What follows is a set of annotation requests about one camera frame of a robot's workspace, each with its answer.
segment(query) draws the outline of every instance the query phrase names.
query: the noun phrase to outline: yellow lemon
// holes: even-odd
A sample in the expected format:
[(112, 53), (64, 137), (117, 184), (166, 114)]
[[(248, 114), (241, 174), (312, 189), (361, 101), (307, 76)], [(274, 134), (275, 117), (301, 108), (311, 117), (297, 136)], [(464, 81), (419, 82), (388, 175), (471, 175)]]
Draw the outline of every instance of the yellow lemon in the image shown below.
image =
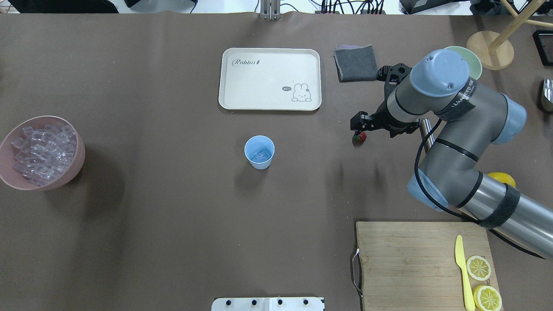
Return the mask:
[(494, 173), (489, 173), (488, 176), (490, 176), (491, 178), (497, 180), (500, 183), (508, 184), (508, 185), (513, 186), (513, 187), (517, 186), (517, 183), (515, 182), (514, 178), (511, 177), (511, 175), (509, 175), (509, 174), (505, 174), (505, 173), (501, 173), (501, 172), (494, 172)]
[(474, 289), (474, 303), (482, 311), (499, 311), (503, 305), (497, 289), (487, 285)]
[(472, 256), (467, 260), (468, 274), (478, 281), (485, 281), (492, 275), (492, 267), (481, 256)]

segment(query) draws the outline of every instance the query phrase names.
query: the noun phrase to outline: white metal plate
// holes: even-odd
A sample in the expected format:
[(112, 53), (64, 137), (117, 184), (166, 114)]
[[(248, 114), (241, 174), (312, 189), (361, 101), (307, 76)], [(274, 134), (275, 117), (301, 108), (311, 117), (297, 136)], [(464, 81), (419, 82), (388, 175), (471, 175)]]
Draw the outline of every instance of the white metal plate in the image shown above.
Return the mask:
[(324, 301), (319, 297), (217, 298), (211, 311), (324, 311)]
[(316, 110), (320, 64), (311, 49), (230, 48), (223, 53), (219, 104), (228, 110)]

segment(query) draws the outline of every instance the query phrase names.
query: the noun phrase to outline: bunny drawing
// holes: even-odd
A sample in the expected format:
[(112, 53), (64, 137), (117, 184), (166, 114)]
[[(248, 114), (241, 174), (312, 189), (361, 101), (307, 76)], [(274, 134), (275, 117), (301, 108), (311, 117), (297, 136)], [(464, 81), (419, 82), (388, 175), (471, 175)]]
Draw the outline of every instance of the bunny drawing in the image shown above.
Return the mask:
[(294, 94), (292, 101), (311, 101), (311, 93), (309, 93), (309, 87), (307, 84), (294, 85)]

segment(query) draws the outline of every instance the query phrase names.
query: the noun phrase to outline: gray cloth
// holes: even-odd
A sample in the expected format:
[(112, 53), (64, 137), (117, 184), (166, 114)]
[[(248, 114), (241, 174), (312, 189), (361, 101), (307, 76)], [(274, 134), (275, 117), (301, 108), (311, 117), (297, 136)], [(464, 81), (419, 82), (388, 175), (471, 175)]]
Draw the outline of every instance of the gray cloth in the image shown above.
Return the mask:
[(372, 45), (341, 45), (334, 50), (340, 82), (374, 81), (377, 79), (377, 61)]

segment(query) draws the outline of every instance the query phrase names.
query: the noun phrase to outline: robotic arm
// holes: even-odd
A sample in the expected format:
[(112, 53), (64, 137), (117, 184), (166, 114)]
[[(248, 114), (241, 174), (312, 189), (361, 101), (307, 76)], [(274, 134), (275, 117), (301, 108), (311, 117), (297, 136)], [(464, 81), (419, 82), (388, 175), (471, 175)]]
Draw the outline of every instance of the robotic arm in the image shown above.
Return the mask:
[[(351, 130), (359, 134), (383, 128), (390, 137), (413, 133), (419, 118), (432, 111), (447, 124), (419, 166), (420, 184), (427, 193), (480, 226), (553, 258), (553, 210), (474, 168), (490, 143), (507, 143), (522, 130), (524, 108), (477, 84), (468, 75), (467, 63), (450, 50), (433, 51), (412, 70), (404, 64), (384, 67), (379, 77), (386, 80), (384, 102), (372, 115), (358, 112), (350, 121)], [(409, 193), (441, 210), (420, 184), (413, 176)]]

